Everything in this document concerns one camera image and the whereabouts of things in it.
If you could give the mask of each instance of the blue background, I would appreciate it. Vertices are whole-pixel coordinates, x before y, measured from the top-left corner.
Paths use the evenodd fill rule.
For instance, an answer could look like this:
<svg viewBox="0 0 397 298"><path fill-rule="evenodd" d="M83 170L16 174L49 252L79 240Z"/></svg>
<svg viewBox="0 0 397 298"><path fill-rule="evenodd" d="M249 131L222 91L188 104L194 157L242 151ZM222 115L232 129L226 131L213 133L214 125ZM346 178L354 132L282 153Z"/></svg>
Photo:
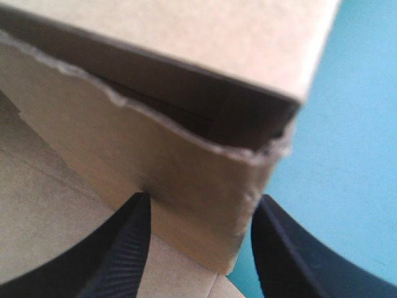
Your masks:
<svg viewBox="0 0 397 298"><path fill-rule="evenodd" d="M266 193L327 246L397 284L397 1L344 1L293 153ZM229 279L262 297L249 235Z"/></svg>

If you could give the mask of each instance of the black plastic object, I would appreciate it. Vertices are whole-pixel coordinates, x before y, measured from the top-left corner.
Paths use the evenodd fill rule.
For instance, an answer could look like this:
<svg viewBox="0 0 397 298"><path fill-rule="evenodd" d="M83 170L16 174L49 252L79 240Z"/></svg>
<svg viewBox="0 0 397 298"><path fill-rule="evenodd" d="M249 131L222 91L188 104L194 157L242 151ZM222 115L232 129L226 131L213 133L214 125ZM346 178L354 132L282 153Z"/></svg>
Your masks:
<svg viewBox="0 0 397 298"><path fill-rule="evenodd" d="M266 298L396 298L397 287L310 235L270 196L252 220L252 250Z"/></svg>
<svg viewBox="0 0 397 298"><path fill-rule="evenodd" d="M0 297L134 298L148 255L150 223L149 195L135 194L76 246L0 286Z"/></svg>

